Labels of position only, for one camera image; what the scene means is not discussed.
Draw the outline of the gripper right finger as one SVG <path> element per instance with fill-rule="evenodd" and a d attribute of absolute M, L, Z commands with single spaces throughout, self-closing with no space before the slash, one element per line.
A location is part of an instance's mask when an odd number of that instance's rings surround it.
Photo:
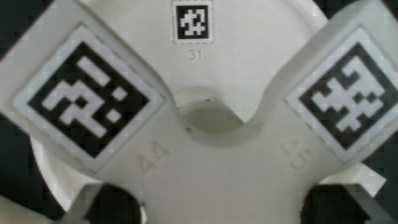
<path fill-rule="evenodd" d="M 398 224 L 398 218 L 359 184 L 327 184 L 308 192 L 301 224 Z"/>

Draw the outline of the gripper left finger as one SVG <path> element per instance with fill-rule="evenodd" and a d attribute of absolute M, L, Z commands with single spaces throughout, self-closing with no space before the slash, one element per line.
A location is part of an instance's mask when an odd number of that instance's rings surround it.
<path fill-rule="evenodd" d="M 59 224 L 143 224 L 139 201 L 112 184 L 84 186 Z"/>

